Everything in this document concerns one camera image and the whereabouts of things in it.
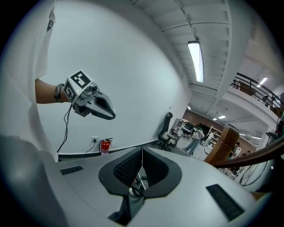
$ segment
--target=jeans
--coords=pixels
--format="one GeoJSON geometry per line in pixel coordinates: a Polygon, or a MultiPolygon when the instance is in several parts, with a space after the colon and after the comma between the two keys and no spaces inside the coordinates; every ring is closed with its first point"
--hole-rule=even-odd
{"type": "Polygon", "coordinates": [[[190,150],[189,154],[190,154],[190,155],[193,155],[194,150],[196,149],[196,147],[197,147],[197,145],[198,145],[199,143],[200,143],[200,139],[198,139],[198,140],[193,140],[193,141],[185,148],[186,152],[188,152],[188,151],[190,150]]]}

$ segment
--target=ceiling light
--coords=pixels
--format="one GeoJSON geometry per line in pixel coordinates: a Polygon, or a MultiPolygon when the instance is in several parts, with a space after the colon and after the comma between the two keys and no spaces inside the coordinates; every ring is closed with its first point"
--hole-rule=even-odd
{"type": "Polygon", "coordinates": [[[261,139],[261,137],[255,137],[255,136],[251,136],[252,138],[255,138],[255,139],[261,139]]]}
{"type": "Polygon", "coordinates": [[[190,41],[187,43],[192,61],[194,64],[196,80],[197,82],[204,83],[204,71],[203,71],[203,57],[200,47],[200,42],[190,41]]]}
{"type": "Polygon", "coordinates": [[[260,87],[266,80],[267,78],[265,77],[256,87],[260,87]]]}

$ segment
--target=black metal railing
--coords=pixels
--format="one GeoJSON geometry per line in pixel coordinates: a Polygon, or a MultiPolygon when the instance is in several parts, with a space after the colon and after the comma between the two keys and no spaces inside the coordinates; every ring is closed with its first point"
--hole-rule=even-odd
{"type": "Polygon", "coordinates": [[[271,90],[263,85],[257,87],[259,85],[257,81],[241,73],[237,73],[237,75],[238,76],[233,80],[231,87],[241,90],[258,101],[263,102],[263,104],[270,108],[276,115],[283,112],[284,103],[271,90]]]}

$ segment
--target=wooden curved edge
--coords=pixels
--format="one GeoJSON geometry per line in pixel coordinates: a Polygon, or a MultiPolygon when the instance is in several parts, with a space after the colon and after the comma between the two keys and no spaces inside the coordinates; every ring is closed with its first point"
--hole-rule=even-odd
{"type": "Polygon", "coordinates": [[[279,157],[282,154],[284,154],[284,136],[267,147],[252,154],[231,160],[217,161],[210,164],[216,168],[241,167],[262,163],[279,157]]]}

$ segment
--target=brown wall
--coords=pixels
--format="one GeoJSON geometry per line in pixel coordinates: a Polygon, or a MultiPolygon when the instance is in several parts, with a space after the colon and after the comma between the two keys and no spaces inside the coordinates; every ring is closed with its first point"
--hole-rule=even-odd
{"type": "MultiPolygon", "coordinates": [[[[215,121],[209,120],[201,115],[198,115],[196,113],[193,113],[191,111],[186,111],[185,114],[183,115],[183,119],[188,120],[190,123],[195,124],[195,125],[199,125],[199,123],[202,123],[208,127],[211,127],[213,125],[214,128],[218,129],[219,131],[222,132],[223,130],[223,126],[220,124],[217,124],[215,121]]],[[[247,142],[246,140],[242,139],[239,137],[238,142],[241,145],[241,152],[240,155],[243,152],[247,152],[248,150],[250,150],[252,152],[253,150],[253,145],[251,145],[249,142],[247,142]]]]}
{"type": "Polygon", "coordinates": [[[217,124],[215,121],[209,120],[201,115],[198,115],[196,113],[193,113],[191,111],[186,111],[185,114],[183,115],[183,119],[188,120],[190,123],[199,125],[199,123],[202,123],[206,125],[207,127],[211,127],[213,125],[214,128],[217,130],[221,131],[223,130],[223,126],[220,124],[217,124]]]}

